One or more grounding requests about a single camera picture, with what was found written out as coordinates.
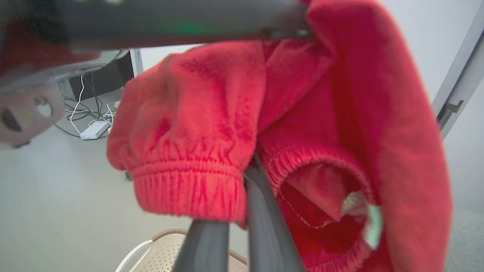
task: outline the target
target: white wall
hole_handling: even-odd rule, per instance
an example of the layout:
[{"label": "white wall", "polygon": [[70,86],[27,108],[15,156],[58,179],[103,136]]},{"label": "white wall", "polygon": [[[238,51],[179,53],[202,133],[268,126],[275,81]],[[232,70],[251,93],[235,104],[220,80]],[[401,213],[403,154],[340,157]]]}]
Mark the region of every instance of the white wall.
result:
[{"label": "white wall", "polygon": [[379,0],[393,14],[420,70],[429,100],[436,96],[482,0]]},{"label": "white wall", "polygon": [[171,53],[182,53],[199,45],[200,44],[142,48],[141,59],[143,60],[143,70],[146,71],[150,67],[153,67]]},{"label": "white wall", "polygon": [[445,137],[454,204],[484,214],[484,80]]}]

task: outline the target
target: gray tube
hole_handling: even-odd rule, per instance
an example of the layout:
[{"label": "gray tube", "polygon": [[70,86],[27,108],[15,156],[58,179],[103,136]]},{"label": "gray tube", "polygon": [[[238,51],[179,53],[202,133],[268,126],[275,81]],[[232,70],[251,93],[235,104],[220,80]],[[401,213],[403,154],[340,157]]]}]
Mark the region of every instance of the gray tube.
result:
[{"label": "gray tube", "polygon": [[244,177],[247,184],[247,220],[251,272],[304,272],[304,265],[279,205],[260,166],[249,166]]},{"label": "gray tube", "polygon": [[227,272],[228,223],[194,220],[173,272]]}]

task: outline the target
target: gray floor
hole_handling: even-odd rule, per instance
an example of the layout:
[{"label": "gray floor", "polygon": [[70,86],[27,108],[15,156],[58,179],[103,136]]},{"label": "gray floor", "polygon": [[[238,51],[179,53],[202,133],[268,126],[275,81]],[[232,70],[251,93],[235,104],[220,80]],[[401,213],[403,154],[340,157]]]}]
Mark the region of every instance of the gray floor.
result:
[{"label": "gray floor", "polygon": [[[106,105],[119,96],[100,98]],[[93,99],[83,103],[95,109]],[[84,130],[91,120],[76,125]],[[58,124],[75,132],[66,119]],[[106,139],[82,141],[51,127],[0,153],[0,271],[114,271],[139,243],[190,226],[189,218],[142,211],[132,182],[105,152]],[[230,248],[247,257],[247,234],[238,226],[231,226]]]},{"label": "gray floor", "polygon": [[484,215],[454,209],[447,272],[484,271]]}]

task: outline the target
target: sleeve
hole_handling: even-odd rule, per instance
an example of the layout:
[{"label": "sleeve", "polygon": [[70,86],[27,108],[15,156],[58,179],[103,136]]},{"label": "sleeve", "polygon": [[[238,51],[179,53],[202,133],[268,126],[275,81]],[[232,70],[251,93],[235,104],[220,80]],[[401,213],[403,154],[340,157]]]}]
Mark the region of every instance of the sleeve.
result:
[{"label": "sleeve", "polygon": [[170,55],[126,85],[107,156],[128,170],[142,209],[245,221],[242,172],[264,96],[260,42]]}]

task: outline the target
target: cable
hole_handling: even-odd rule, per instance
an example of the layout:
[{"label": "cable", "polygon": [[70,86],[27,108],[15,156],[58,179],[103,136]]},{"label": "cable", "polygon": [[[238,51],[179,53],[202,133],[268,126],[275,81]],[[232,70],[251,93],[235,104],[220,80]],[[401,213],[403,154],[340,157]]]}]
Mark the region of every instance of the cable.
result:
[{"label": "cable", "polygon": [[109,106],[109,104],[106,104],[107,106],[107,109],[109,110],[109,115],[111,116],[111,122],[107,121],[109,124],[113,124],[113,121],[114,121],[114,115],[113,115],[113,112],[111,111],[111,107]]},{"label": "cable", "polygon": [[[69,98],[69,97],[64,97],[64,100],[70,100],[70,101],[77,102],[77,100],[74,100],[74,99]],[[66,111],[67,111],[67,112],[73,112],[74,107],[72,107],[71,105],[67,104],[67,103],[66,103],[66,101],[64,102],[64,104],[65,104],[67,107],[69,107],[69,108],[72,110],[72,111],[71,111],[71,110],[67,110],[67,109],[66,109]],[[96,114],[97,112],[92,111],[92,110],[91,110],[91,109],[89,109],[89,108],[88,108],[86,105],[84,105],[84,104],[82,104],[82,103],[79,103],[79,105],[81,105],[81,106],[85,107],[85,109],[83,109],[83,110],[81,110],[81,111],[76,111],[76,113],[75,113],[75,114],[78,114],[78,113],[79,113],[79,114],[82,114],[82,113],[84,113],[84,111],[85,111],[85,110],[88,110],[88,111],[89,111],[89,115],[91,115],[93,118],[97,118],[97,114]]]},{"label": "cable", "polygon": [[[73,111],[73,110],[71,110],[71,109],[65,109],[65,111],[74,113],[74,111]],[[74,114],[83,114],[83,113],[89,113],[89,110],[88,110],[88,109],[82,109],[82,110],[78,110],[78,111],[77,111],[76,113],[74,113]]]},{"label": "cable", "polygon": [[78,135],[74,135],[66,130],[64,130],[63,128],[59,127],[57,124],[54,124],[54,126],[56,126],[58,129],[64,131],[65,133],[69,134],[70,136],[74,136],[74,137],[77,137],[77,138],[81,138],[81,136],[78,136]]},{"label": "cable", "polygon": [[97,113],[97,119],[100,119],[101,118],[101,110],[103,109],[103,102],[101,101],[101,99],[97,98],[96,91],[94,90],[94,73],[93,72],[91,72],[91,83],[92,83],[92,85],[89,84],[87,79],[86,79],[86,83],[89,85],[92,93],[94,94],[94,100],[96,101],[96,107],[97,107],[97,112],[98,112]]},{"label": "cable", "polygon": [[[82,93],[84,92],[84,81],[82,80],[84,77],[81,75],[81,84],[82,84],[82,89],[81,89],[81,92],[79,93],[79,101],[77,102],[76,106],[74,107],[74,111],[73,113],[76,113],[76,109],[77,109],[77,106],[79,106],[79,103],[81,103],[81,97],[82,97]],[[74,126],[74,128],[76,129],[76,131],[79,133],[79,135],[81,134],[81,132],[77,129],[76,125],[74,125],[74,122],[72,122],[72,116],[73,114],[71,115],[71,124]]]},{"label": "cable", "polygon": [[[70,117],[71,117],[71,116],[73,116],[73,114],[68,115],[68,116],[66,116],[65,118],[66,118],[67,120],[70,120]],[[81,120],[82,118],[85,118],[86,116],[89,116],[89,113],[85,113],[83,116],[81,116],[81,117],[79,117],[79,118],[77,118],[77,119],[72,119],[72,121]]]},{"label": "cable", "polygon": [[96,122],[96,121],[98,121],[98,120],[94,119],[94,120],[90,121],[90,122],[89,122],[89,124],[88,124],[88,126],[91,126],[91,125],[92,125],[92,123],[94,123],[94,122]]}]

